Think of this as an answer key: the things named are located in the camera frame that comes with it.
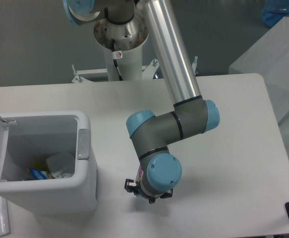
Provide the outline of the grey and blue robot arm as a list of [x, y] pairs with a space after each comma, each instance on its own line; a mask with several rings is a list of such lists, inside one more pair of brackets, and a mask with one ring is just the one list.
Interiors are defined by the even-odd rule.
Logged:
[[151, 204], [172, 197], [182, 166], [169, 146], [215, 129], [220, 114], [215, 103], [201, 95], [171, 2], [65, 0], [62, 4], [71, 24], [94, 23], [93, 35], [104, 51], [110, 81], [151, 80], [142, 53], [147, 40], [152, 41], [171, 105], [160, 112], [137, 109], [127, 118], [139, 169], [124, 188]]

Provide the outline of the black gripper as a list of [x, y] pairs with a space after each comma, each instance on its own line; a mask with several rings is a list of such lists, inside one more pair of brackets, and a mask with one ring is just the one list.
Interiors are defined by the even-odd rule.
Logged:
[[150, 204], [155, 203], [157, 198], [167, 199], [173, 196], [172, 188], [164, 192], [153, 188], [149, 183], [143, 184], [128, 178], [125, 180], [124, 189], [137, 197], [147, 199]]

